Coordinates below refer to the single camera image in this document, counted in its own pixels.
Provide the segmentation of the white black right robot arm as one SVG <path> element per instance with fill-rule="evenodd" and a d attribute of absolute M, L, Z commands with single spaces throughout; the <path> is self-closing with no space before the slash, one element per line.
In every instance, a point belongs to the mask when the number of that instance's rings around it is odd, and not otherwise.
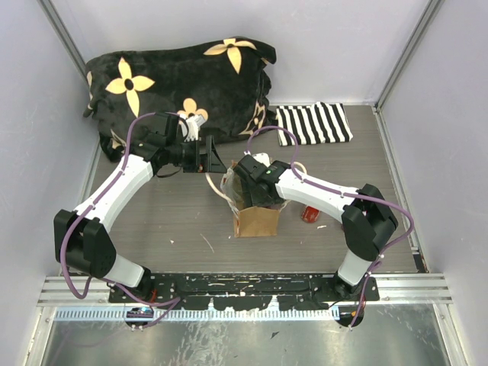
<path fill-rule="evenodd" d="M 285 201 L 310 206 L 339 221 L 347 252 L 334 274 L 333 290 L 343 300 L 361 292 L 364 277 L 397 230 L 398 220 L 373 185 L 363 188 L 330 185 L 275 160 L 269 165 L 246 155 L 233 167 L 244 202 L 270 207 Z"/>

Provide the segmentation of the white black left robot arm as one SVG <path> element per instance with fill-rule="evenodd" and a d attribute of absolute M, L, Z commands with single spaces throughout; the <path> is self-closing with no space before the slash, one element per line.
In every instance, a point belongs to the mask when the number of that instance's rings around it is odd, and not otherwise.
<path fill-rule="evenodd" d="M 60 210 L 54 217 L 56 260 L 63 276 L 74 269 L 92 278 L 125 286 L 136 302 L 150 298 L 153 284 L 149 269 L 117 253 L 109 233 L 130 199 L 165 165 L 186 173 L 226 172 L 217 154 L 214 139 L 207 136 L 201 147 L 202 114 L 186 117 L 165 112 L 165 129 L 148 133 L 138 140 L 133 132 L 138 120 L 129 126 L 126 148 L 115 170 L 104 183 L 75 209 Z"/>

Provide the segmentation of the clear glass Chang bottle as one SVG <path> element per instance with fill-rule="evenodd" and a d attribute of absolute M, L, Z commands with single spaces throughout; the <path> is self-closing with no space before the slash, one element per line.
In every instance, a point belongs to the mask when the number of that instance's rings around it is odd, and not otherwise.
<path fill-rule="evenodd" d="M 230 185 L 230 192 L 232 199 L 238 202 L 244 202 L 246 200 L 246 190 L 242 186 L 241 179 L 238 176 L 235 176 L 233 182 Z"/>

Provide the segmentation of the burlap watermelon canvas bag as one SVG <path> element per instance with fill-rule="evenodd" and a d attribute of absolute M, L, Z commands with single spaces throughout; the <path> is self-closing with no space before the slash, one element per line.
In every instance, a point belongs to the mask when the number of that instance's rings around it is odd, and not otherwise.
<path fill-rule="evenodd" d="M 209 173 L 205 174 L 210 188 L 230 206 L 233 213 L 234 236 L 236 238 L 276 236 L 280 213 L 290 201 L 282 199 L 282 204 L 271 207 L 246 207 L 244 202 L 236 203 L 230 192 L 230 185 L 234 177 L 238 176 L 233 170 L 236 165 L 237 162 L 233 162 L 227 169 L 220 180 L 219 187 L 214 184 Z"/>

